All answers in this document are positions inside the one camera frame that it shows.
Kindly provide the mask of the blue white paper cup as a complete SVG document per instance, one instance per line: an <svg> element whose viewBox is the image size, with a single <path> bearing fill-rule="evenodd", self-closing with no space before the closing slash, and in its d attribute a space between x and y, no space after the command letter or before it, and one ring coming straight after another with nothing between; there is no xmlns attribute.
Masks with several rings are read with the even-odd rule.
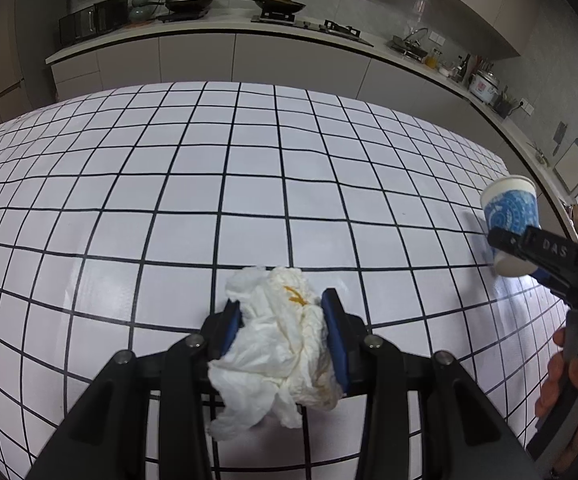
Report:
<svg viewBox="0 0 578 480"><path fill-rule="evenodd" d="M522 235L527 226L539 226L534 182L519 174L502 177L481 193L480 204L487 229L501 228ZM494 270L503 278L521 278L537 270L535 264L492 248Z"/></svg>

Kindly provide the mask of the white tissue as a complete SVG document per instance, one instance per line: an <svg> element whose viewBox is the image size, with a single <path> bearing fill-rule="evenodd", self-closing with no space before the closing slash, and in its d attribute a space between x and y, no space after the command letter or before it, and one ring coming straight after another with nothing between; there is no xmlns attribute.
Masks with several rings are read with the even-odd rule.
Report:
<svg viewBox="0 0 578 480"><path fill-rule="evenodd" d="M239 303L242 326L223 356L208 364L224 403L208 427L211 437L234 439L267 415L299 429L300 406L333 410L343 389L327 348L321 300L302 270L242 269L227 280L225 294Z"/></svg>

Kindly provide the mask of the cutting board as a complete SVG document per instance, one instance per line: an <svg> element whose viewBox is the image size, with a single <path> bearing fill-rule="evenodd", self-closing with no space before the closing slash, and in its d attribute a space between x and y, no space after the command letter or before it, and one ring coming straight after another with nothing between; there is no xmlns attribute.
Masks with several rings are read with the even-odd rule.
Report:
<svg viewBox="0 0 578 480"><path fill-rule="evenodd" d="M573 194L578 188L578 138L554 165L554 174L568 194Z"/></svg>

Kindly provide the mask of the cleaver knife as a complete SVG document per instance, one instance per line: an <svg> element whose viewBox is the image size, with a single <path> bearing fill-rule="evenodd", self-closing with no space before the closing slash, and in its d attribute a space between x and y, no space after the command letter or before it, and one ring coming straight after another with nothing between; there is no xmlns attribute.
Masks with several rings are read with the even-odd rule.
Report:
<svg viewBox="0 0 578 480"><path fill-rule="evenodd" d="M556 154L558 153L563 138L566 135L567 128L568 125L565 122L558 123L556 132L554 133L554 150L552 151L552 156L556 156Z"/></svg>

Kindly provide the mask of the utensil holder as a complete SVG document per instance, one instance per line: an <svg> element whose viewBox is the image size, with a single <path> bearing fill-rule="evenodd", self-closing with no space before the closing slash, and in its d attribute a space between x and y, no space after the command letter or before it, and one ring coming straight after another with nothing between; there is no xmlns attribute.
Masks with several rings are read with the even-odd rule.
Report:
<svg viewBox="0 0 578 480"><path fill-rule="evenodd" d="M500 118L505 119L517 110L519 105L520 101L509 93L508 88L505 88L496 94L492 108Z"/></svg>

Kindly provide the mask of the white rice cooker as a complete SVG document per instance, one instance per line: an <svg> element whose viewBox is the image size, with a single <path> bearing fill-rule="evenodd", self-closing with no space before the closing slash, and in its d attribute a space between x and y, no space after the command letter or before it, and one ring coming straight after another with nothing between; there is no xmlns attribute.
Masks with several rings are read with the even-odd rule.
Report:
<svg viewBox="0 0 578 480"><path fill-rule="evenodd" d="M469 91L484 104L492 104L498 95L498 79L487 70L472 74Z"/></svg>

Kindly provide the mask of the checkered tablecloth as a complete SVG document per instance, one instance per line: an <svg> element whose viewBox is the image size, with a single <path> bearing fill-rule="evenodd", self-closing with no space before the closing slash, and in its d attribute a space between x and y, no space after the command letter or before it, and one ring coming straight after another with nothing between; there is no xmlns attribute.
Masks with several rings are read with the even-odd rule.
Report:
<svg viewBox="0 0 578 480"><path fill-rule="evenodd" d="M521 442L562 302L500 278L497 152L315 91L175 82L0 119L0 471L24 478L121 349L199 330L244 266L294 266L403 350L448 350Z"/></svg>

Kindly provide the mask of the kettle on tray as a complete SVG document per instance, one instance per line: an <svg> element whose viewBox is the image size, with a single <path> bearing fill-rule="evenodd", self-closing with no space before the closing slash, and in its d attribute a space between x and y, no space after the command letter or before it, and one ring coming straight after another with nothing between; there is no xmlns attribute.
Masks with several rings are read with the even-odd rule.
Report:
<svg viewBox="0 0 578 480"><path fill-rule="evenodd" d="M412 30L405 37L393 36L387 46L401 55L408 56L418 62L423 62L428 52L420 46L418 37L422 32L427 32L426 27Z"/></svg>

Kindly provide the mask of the gas stove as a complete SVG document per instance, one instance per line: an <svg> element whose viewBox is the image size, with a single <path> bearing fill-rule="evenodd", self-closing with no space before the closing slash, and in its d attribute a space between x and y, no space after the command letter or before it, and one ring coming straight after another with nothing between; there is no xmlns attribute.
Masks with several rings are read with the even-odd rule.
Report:
<svg viewBox="0 0 578 480"><path fill-rule="evenodd" d="M371 47L370 42L361 36L361 32L351 26L342 26L333 21L325 20L322 23L312 23L299 20L293 14L261 12L251 18L252 23L271 24L309 30L310 32L321 32L330 36L336 36L346 40Z"/></svg>

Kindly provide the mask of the beige refrigerator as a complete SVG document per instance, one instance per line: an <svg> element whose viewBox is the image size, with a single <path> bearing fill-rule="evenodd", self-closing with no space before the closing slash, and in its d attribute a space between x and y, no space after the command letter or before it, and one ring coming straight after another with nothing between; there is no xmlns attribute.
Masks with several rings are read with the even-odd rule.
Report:
<svg viewBox="0 0 578 480"><path fill-rule="evenodd" d="M0 123L55 101L53 49L47 0L0 0Z"/></svg>

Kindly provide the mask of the frying pan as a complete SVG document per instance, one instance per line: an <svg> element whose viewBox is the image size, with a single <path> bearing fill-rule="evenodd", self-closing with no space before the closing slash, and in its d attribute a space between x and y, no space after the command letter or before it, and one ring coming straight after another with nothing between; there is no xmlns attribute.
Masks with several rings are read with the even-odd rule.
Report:
<svg viewBox="0 0 578 480"><path fill-rule="evenodd" d="M262 11L277 14L297 14L305 4L295 0L247 0L253 1Z"/></svg>

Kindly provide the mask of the black microwave oven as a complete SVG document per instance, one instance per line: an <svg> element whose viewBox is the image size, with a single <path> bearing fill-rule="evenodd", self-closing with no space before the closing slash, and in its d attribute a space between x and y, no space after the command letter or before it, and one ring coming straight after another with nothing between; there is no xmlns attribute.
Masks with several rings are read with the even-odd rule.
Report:
<svg viewBox="0 0 578 480"><path fill-rule="evenodd" d="M70 13L58 22L62 47L113 32L129 21L129 0L104 0Z"/></svg>

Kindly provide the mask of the green ceramic vase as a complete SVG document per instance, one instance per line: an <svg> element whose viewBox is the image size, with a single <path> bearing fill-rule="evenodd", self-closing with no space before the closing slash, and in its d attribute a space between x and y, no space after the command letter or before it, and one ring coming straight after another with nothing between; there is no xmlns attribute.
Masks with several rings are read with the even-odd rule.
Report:
<svg viewBox="0 0 578 480"><path fill-rule="evenodd" d="M152 12L150 0L131 0L129 20L131 23L147 21Z"/></svg>

